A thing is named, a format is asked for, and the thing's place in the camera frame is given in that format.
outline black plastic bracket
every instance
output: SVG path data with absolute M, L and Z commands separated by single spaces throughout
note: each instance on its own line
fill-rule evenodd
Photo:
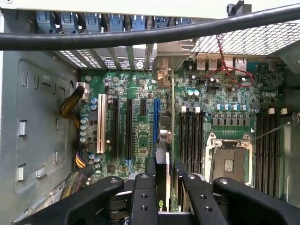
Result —
M 117 194 L 123 188 L 124 181 L 121 178 L 103 178 L 15 225 L 92 225 L 95 214 L 103 208 L 110 196 Z
M 192 173 L 186 174 L 182 177 L 182 181 L 186 194 L 184 211 L 190 208 L 197 224 L 227 224 L 213 194 L 199 176 Z
M 247 224 L 300 224 L 299 208 L 236 180 L 220 177 L 214 180 L 213 188 L 237 205 L 235 215 Z
M 130 225 L 158 225 L 158 204 L 152 174 L 140 173 L 135 178 Z

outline electrolytic capacitor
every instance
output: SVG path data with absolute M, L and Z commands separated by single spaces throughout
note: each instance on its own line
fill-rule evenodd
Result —
M 200 92 L 198 90 L 194 90 L 194 95 L 197 97 L 199 96 Z
M 95 105 L 95 104 L 97 104 L 98 99 L 92 98 L 92 99 L 90 100 L 90 102 L 91 102 L 93 105 Z
M 239 105 L 234 104 L 233 106 L 231 106 L 231 110 L 238 111 L 239 110 Z
M 84 142 L 86 142 L 86 137 L 80 137 L 79 140 L 80 140 L 81 143 L 84 143 Z
M 90 160 L 93 160 L 94 158 L 95 158 L 95 155 L 94 155 L 93 153 L 90 153 L 90 154 L 89 154 L 89 159 L 90 159 Z
M 224 107 L 223 107 L 223 109 L 226 110 L 226 111 L 228 111 L 228 110 L 229 110 L 229 107 L 230 107 L 229 104 L 225 104 Z
M 97 109 L 97 105 L 90 105 L 90 109 L 91 109 L 92 111 L 95 111 L 95 110 Z
M 251 109 L 251 112 L 253 112 L 253 113 L 259 113 L 259 109 Z
M 80 131 L 80 136 L 86 136 L 86 131 L 85 130 Z
M 95 156 L 94 161 L 95 161 L 96 163 L 100 162 L 100 156 Z
M 83 118 L 80 119 L 80 123 L 82 123 L 82 124 L 86 124 L 88 121 L 89 120 L 86 117 L 83 117 Z
M 222 110 L 222 105 L 221 104 L 217 104 L 216 105 L 216 110 Z
M 242 105 L 242 106 L 240 107 L 240 109 L 241 109 L 242 111 L 247 111 L 247 105 Z
M 188 90 L 188 92 L 187 92 L 187 94 L 189 95 L 189 96 L 193 96 L 193 90 Z
M 86 130 L 87 127 L 88 127 L 88 126 L 85 125 L 85 124 L 80 125 L 80 129 L 81 129 L 81 130 Z

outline motherboard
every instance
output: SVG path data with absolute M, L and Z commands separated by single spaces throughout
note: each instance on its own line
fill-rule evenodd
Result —
M 247 61 L 249 79 L 237 71 L 229 71 L 232 77 L 209 73 L 216 61 L 205 64 L 208 68 L 199 59 L 187 60 L 181 70 L 158 71 L 157 78 L 81 72 L 77 85 L 88 91 L 81 101 L 79 148 L 94 168 L 94 180 L 109 175 L 126 180 L 144 172 L 146 158 L 158 159 L 164 149 L 169 168 L 173 154 L 189 173 L 206 180 L 228 176 L 254 186 L 257 117 L 287 114 L 284 65 Z

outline blue connector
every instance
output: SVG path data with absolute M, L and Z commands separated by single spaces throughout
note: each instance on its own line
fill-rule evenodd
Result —
M 158 140 L 158 130 L 159 130 L 159 114 L 160 114 L 160 99 L 154 100 L 154 109 L 153 109 L 153 149 L 152 156 L 154 156 L 155 143 Z

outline metal mesh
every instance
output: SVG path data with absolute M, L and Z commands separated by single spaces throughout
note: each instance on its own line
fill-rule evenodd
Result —
M 277 23 L 222 34 L 225 54 L 269 55 L 300 40 L 300 24 Z M 216 35 L 201 37 L 192 52 L 219 53 Z
M 87 66 L 80 61 L 76 56 L 74 56 L 70 51 L 60 51 L 68 60 L 77 65 L 80 68 L 87 68 Z
M 97 61 L 94 59 L 94 57 L 89 53 L 87 50 L 77 50 L 84 58 L 87 60 L 89 64 L 91 64 L 94 68 L 101 68 L 101 66 L 97 63 Z

